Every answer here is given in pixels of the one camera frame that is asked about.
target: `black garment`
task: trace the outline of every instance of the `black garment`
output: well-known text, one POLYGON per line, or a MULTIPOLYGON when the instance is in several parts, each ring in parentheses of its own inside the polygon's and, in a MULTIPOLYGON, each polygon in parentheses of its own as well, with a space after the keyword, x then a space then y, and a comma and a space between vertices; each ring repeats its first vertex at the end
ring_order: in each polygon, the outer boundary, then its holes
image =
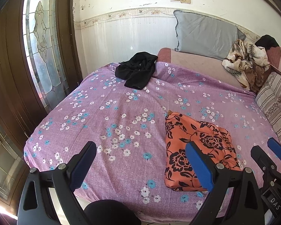
POLYGON ((148 52, 138 52, 129 61, 121 62, 116 68, 115 76, 127 80, 125 86, 141 90, 155 72, 157 56, 148 52))
POLYGON ((255 43, 256 46, 264 47, 266 50, 269 50, 271 47, 277 47, 279 44, 274 37, 270 35, 264 35, 255 43))

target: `purple floral bedsheet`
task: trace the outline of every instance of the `purple floral bedsheet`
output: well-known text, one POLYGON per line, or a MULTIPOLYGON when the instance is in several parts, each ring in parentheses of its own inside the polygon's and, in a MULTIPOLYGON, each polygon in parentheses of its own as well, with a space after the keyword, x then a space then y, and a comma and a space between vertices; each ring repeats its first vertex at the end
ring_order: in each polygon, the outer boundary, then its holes
MULTIPOLYGON (((281 172, 281 162, 266 145, 276 134, 254 93, 164 62, 156 63, 143 90, 133 90, 115 77, 117 65, 90 74, 40 123, 24 148, 30 167, 55 169, 91 140, 97 156, 77 196, 90 202, 120 201, 143 221, 191 221, 207 192, 173 191, 164 184, 164 118, 172 110, 226 128, 241 169, 251 167, 259 186, 262 172, 250 157, 254 145, 261 146, 281 172)), ((225 199, 219 215, 227 204, 225 199)))

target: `metal screw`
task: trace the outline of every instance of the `metal screw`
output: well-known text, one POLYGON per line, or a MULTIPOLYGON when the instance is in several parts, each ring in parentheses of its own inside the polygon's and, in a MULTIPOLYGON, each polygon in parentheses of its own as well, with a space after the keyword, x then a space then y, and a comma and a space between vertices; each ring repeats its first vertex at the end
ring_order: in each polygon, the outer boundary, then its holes
POLYGON ((29 172, 30 172, 30 173, 35 173, 36 170, 37 170, 36 167, 32 167, 32 168, 30 168, 29 172))
POLYGON ((65 163, 61 163, 58 165, 58 169, 62 170, 62 169, 65 169, 66 168, 66 164, 65 163))
POLYGON ((223 165, 222 163, 216 164, 216 167, 217 167, 218 169, 224 169, 224 165, 223 165))
POLYGON ((246 168, 245 168, 245 171, 246 171, 247 173, 251 173, 251 172, 252 172, 252 169, 249 168, 249 167, 246 167, 246 168))

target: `gray pillow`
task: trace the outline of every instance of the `gray pillow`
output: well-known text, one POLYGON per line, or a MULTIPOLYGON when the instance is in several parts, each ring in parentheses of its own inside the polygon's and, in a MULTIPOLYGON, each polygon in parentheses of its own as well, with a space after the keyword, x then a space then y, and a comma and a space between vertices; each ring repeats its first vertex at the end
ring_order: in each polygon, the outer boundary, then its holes
POLYGON ((233 43, 246 36, 232 24, 203 15, 175 10, 178 52, 224 60, 233 43))

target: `tile floor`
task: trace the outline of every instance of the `tile floor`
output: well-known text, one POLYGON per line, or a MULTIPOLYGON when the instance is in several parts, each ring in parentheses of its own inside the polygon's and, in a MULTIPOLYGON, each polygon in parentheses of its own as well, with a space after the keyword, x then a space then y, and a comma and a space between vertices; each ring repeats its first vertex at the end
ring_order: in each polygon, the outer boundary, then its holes
MULTIPOLYGON (((57 216, 59 218, 59 221, 62 225, 69 225, 68 220, 66 219, 66 216, 64 214, 64 211, 61 208, 61 205, 59 203, 59 200, 57 198, 57 194, 55 192, 55 189, 53 188, 49 188, 50 190, 50 194, 51 194, 51 199, 54 205, 54 208, 56 210, 57 216)), ((81 205, 82 209, 84 209, 89 202, 82 199, 82 198, 77 198, 79 204, 81 205)), ((150 222, 142 222, 142 225, 149 225, 149 224, 153 224, 153 225, 173 225, 173 224, 177 224, 177 225, 189 225, 189 222, 182 222, 182 223, 150 223, 150 222)))

